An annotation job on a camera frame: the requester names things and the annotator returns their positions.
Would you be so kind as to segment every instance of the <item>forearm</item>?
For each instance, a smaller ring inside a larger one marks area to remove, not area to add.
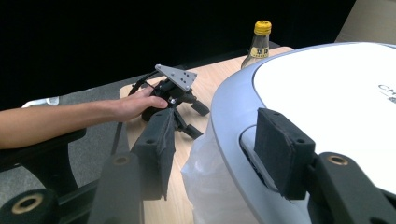
[[[25,147],[113,120],[111,101],[34,106],[0,112],[0,149]]]

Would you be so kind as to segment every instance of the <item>plastic bag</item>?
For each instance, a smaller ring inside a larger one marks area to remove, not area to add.
[[[221,157],[210,120],[181,173],[195,224],[258,223]]]

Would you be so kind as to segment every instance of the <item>wooden table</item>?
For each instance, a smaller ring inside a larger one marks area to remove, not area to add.
[[[281,47],[270,50],[270,57],[279,53],[292,50],[289,47]],[[230,75],[240,70],[242,61],[245,56],[231,60],[212,63],[201,67],[190,69],[193,73],[198,74],[192,84],[192,93],[204,105],[210,108],[212,97],[218,86]],[[165,77],[157,77],[149,80],[150,84],[159,82]],[[120,97],[128,95],[132,86],[128,85],[120,89]],[[193,125],[202,133],[205,132],[210,113],[204,117],[200,116],[190,104],[183,103],[177,107],[177,110],[187,124]],[[127,122],[127,133],[129,146],[132,147],[145,128],[145,121],[141,118],[133,119]],[[190,203],[181,175],[181,168],[190,155],[190,149],[193,139],[181,132],[175,133],[176,153],[174,156],[173,167],[169,179],[167,201],[163,198],[157,201],[144,201],[145,221],[146,224],[189,224],[193,223],[192,204]]]

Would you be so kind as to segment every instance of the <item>human arm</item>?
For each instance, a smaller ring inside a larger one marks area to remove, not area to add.
[[[166,108],[147,87],[128,97],[76,105],[33,106],[0,111],[0,149],[26,147],[92,125],[128,121],[146,108]]]

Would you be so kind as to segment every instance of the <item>beige wall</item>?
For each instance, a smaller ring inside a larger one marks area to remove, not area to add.
[[[396,0],[357,0],[335,42],[396,44]]]

